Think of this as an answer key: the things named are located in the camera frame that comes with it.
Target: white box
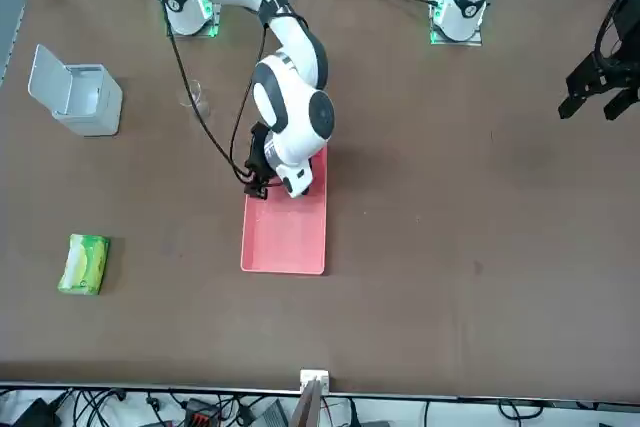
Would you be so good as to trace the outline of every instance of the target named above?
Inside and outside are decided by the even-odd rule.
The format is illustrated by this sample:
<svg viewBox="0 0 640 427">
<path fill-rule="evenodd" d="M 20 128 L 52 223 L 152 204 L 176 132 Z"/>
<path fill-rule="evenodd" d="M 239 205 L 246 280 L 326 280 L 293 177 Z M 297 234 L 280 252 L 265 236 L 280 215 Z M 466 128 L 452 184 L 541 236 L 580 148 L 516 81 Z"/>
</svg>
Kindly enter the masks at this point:
<svg viewBox="0 0 640 427">
<path fill-rule="evenodd" d="M 65 65 L 38 44 L 29 94 L 54 119 L 78 135 L 114 135 L 120 124 L 122 90 L 100 64 Z"/>
</svg>

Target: clear glass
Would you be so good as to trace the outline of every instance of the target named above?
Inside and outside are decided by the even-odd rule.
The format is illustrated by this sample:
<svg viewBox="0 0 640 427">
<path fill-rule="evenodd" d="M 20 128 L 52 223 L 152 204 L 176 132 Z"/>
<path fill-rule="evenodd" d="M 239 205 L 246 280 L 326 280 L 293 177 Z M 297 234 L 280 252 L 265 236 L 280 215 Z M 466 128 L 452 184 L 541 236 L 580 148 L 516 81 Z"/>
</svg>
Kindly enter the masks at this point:
<svg viewBox="0 0 640 427">
<path fill-rule="evenodd" d="M 202 117 L 202 120 L 207 120 L 211 115 L 211 107 L 209 107 L 209 102 L 207 101 L 204 89 L 202 88 L 202 85 L 200 84 L 200 82 L 198 82 L 195 79 L 189 80 L 189 91 L 191 92 L 193 101 L 195 102 L 196 108 L 200 113 L 200 117 Z M 180 102 L 181 106 L 188 109 L 189 113 L 195 119 L 196 115 L 193 112 L 191 100 L 189 99 L 189 96 L 187 95 L 187 91 L 184 87 L 178 90 L 178 102 Z"/>
</svg>

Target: green package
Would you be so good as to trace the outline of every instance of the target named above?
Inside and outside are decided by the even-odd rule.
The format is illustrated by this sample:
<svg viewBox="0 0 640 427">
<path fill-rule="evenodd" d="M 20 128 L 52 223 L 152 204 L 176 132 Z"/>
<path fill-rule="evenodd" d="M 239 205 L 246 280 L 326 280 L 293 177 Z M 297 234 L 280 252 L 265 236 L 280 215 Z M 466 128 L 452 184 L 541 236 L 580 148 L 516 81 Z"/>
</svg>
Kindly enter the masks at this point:
<svg viewBox="0 0 640 427">
<path fill-rule="evenodd" d="M 65 294 L 97 295 L 107 262 L 109 239 L 100 235 L 72 234 L 69 255 L 58 290 Z"/>
</svg>

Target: brown table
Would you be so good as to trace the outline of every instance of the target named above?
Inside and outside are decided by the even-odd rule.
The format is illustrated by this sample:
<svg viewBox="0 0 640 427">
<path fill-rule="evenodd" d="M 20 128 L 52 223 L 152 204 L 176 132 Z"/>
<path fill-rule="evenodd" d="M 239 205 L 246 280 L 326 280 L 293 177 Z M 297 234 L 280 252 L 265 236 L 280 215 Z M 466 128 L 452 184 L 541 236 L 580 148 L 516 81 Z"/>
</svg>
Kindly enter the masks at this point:
<svg viewBox="0 0 640 427">
<path fill-rule="evenodd" d="M 0 377 L 295 388 L 317 367 L 340 391 L 640 401 L 640 113 L 556 113 L 610 1 L 492 0 L 468 48 L 431 47 L 421 4 L 292 0 L 337 114 L 326 275 L 296 278 L 240 271 L 244 196 L 175 100 L 155 1 L 28 0 L 0 91 Z M 225 8 L 180 42 L 225 143 L 259 35 Z M 117 78 L 115 138 L 28 96 L 37 43 Z M 56 291 L 73 232 L 113 237 L 99 297 Z"/>
</svg>

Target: red tray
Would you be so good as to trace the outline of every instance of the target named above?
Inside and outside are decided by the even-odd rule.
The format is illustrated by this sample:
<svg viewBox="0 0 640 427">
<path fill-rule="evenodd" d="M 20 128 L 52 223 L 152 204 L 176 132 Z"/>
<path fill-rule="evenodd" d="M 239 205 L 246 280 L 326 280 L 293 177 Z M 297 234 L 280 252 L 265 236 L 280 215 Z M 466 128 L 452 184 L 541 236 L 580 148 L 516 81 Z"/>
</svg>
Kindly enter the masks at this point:
<svg viewBox="0 0 640 427">
<path fill-rule="evenodd" d="M 311 163 L 313 182 L 307 195 L 292 199 L 284 187 L 272 187 L 267 200 L 245 199 L 240 259 L 245 272 L 324 272 L 327 148 L 314 155 Z"/>
</svg>

